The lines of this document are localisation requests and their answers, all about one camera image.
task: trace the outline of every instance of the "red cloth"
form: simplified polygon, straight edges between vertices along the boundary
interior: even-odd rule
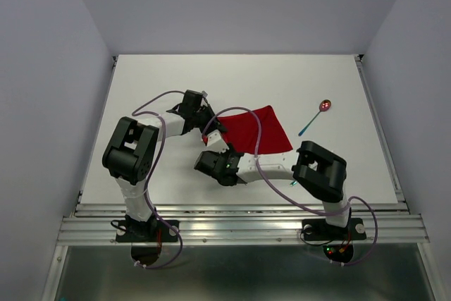
[[[256,109],[254,113],[259,117],[262,129],[259,154],[289,152],[293,149],[271,106]],[[226,142],[231,142],[237,152],[254,153],[259,128],[251,113],[218,119],[227,128],[227,133],[223,133]]]

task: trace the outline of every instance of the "spoon head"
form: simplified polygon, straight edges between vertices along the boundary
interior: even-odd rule
[[[323,100],[320,104],[319,104],[319,111],[320,112],[325,112],[327,110],[329,110],[329,108],[332,106],[332,102],[330,102],[330,100],[326,99]]]

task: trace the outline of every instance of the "spoon handle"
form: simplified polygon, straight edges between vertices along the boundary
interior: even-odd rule
[[[307,124],[307,126],[305,126],[297,135],[298,137],[300,137],[301,135],[304,134],[304,132],[307,130],[307,128],[310,126],[311,123],[313,123],[313,120],[316,119],[316,117],[321,113],[321,111],[318,111],[318,113],[313,117],[313,119],[310,120],[310,122]]]

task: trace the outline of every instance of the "white table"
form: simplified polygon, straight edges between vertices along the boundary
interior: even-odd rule
[[[358,195],[372,204],[397,203],[354,57],[291,54],[119,56],[81,204],[123,203],[119,187],[101,164],[102,154],[121,117],[168,90],[204,90],[215,111],[270,104],[294,149],[302,140],[312,140],[347,161],[347,196]],[[162,113],[181,99],[181,94],[170,94],[149,109]],[[298,137],[323,99],[331,100],[332,108]],[[222,187],[195,171],[202,150],[198,130],[167,140],[149,188],[156,204],[287,204],[263,181]],[[298,202],[319,203],[300,185],[275,183]]]

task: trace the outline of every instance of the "folded red cloth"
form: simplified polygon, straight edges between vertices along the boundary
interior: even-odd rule
[[[256,109],[253,112],[261,121],[259,154],[289,152],[293,149],[271,106]],[[227,128],[227,132],[223,133],[226,142],[231,142],[237,152],[254,153],[259,129],[251,113],[246,112],[218,119]]]

